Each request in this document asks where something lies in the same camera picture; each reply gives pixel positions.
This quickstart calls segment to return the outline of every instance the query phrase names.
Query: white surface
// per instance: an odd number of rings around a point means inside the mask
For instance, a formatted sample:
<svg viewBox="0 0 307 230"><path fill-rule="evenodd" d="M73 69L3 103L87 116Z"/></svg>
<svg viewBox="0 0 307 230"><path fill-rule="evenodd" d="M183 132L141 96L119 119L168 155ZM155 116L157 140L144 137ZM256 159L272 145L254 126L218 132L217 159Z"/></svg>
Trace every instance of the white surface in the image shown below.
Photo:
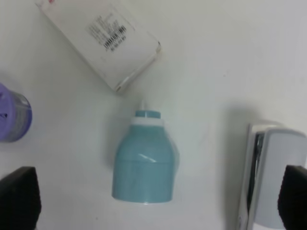
<svg viewBox="0 0 307 230"><path fill-rule="evenodd" d="M116 96L32 0L0 1L0 78L30 101L34 122L0 145L0 173L37 168L39 230L231 230L246 123L307 132L307 2L123 0L161 41L159 59ZM180 151L174 199L111 197L112 159L144 97Z"/></svg>

